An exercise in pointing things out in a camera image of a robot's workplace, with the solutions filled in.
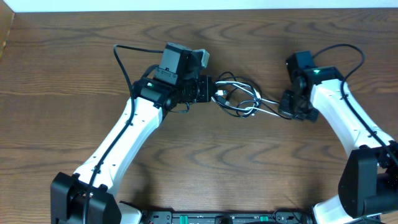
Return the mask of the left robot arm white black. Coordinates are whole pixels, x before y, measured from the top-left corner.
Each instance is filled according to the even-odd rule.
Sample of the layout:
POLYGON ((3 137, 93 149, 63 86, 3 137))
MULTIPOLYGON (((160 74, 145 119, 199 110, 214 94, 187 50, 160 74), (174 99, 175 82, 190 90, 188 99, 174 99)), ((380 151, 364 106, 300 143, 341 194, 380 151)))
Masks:
POLYGON ((117 202, 119 186, 146 139, 178 104, 211 101, 216 87, 202 75, 209 53, 169 42, 135 82, 130 97, 110 133, 72 175, 60 172, 50 186, 52 223, 139 223, 142 212, 117 202))

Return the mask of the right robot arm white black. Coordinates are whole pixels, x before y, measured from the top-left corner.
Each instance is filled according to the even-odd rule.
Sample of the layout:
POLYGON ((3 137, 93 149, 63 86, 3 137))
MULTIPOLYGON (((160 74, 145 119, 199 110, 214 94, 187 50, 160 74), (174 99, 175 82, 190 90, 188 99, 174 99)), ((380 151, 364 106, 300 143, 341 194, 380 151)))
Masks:
POLYGON ((312 208, 314 223, 376 223, 397 210, 397 141, 385 133, 351 94, 335 67, 318 67, 309 51, 285 61, 291 89, 279 113, 315 122, 322 115, 348 156, 338 194, 312 208))

